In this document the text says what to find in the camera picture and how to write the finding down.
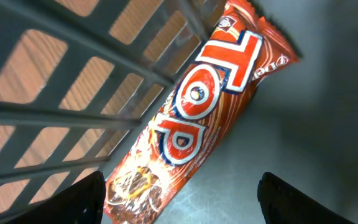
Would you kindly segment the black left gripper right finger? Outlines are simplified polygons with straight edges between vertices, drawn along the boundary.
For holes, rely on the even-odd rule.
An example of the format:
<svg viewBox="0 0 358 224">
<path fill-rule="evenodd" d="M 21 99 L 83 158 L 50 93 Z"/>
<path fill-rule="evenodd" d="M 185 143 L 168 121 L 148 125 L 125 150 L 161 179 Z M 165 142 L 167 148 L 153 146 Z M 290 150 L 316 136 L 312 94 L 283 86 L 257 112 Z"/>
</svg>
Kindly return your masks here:
<svg viewBox="0 0 358 224">
<path fill-rule="evenodd" d="M 257 199 L 266 224 L 354 224 L 271 172 L 260 179 Z"/>
</svg>

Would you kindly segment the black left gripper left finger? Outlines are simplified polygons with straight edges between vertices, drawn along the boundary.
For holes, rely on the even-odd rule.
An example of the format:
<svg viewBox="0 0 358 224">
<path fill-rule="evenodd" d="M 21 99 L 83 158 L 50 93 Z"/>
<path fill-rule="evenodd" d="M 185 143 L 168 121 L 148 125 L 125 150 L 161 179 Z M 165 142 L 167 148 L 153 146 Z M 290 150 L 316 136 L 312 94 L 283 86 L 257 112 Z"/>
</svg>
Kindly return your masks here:
<svg viewBox="0 0 358 224">
<path fill-rule="evenodd" d="M 106 186 L 95 171 L 8 224 L 100 224 Z"/>
</svg>

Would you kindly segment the red TOP biscuit pack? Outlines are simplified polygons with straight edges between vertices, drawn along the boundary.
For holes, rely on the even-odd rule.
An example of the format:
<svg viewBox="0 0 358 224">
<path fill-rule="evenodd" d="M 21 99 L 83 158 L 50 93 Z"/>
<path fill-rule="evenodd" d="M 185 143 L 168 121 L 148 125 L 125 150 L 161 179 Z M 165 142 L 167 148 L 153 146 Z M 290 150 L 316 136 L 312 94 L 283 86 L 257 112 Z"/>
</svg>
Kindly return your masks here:
<svg viewBox="0 0 358 224">
<path fill-rule="evenodd" d="M 106 183 L 113 223 L 152 223 L 230 130 L 264 78 L 296 63 L 249 1 L 228 0 L 195 61 Z"/>
</svg>

